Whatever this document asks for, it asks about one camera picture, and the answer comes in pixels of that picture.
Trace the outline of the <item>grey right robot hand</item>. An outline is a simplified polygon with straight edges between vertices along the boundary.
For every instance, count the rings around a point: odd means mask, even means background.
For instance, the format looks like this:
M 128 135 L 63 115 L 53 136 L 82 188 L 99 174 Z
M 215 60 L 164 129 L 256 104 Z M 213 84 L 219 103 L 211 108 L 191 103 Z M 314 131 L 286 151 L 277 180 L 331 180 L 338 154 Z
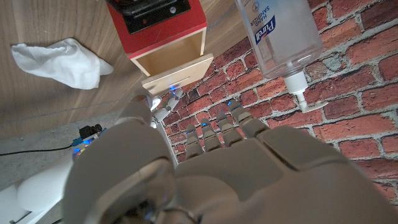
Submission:
M 163 127 L 162 122 L 174 110 L 182 95 L 183 90 L 181 88 L 172 90 L 163 102 L 162 107 L 160 109 L 155 109 L 153 106 L 153 111 L 151 112 L 152 119 L 150 126 L 155 129 L 155 132 L 158 135 L 158 137 L 156 137 L 157 142 L 162 146 L 162 152 L 174 167 L 177 167 L 177 159 L 172 152 L 172 148 L 170 146 L 169 139 L 165 134 L 165 128 Z

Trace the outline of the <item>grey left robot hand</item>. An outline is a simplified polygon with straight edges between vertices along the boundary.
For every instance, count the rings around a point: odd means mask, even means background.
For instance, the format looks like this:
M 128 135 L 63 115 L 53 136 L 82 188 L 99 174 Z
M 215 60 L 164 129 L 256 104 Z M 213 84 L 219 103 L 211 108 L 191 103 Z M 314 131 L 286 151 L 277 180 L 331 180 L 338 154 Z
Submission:
M 268 128 L 237 102 L 239 129 L 191 129 L 175 165 L 138 95 L 79 153 L 65 184 L 65 223 L 396 223 L 397 210 L 352 161 L 301 130 Z

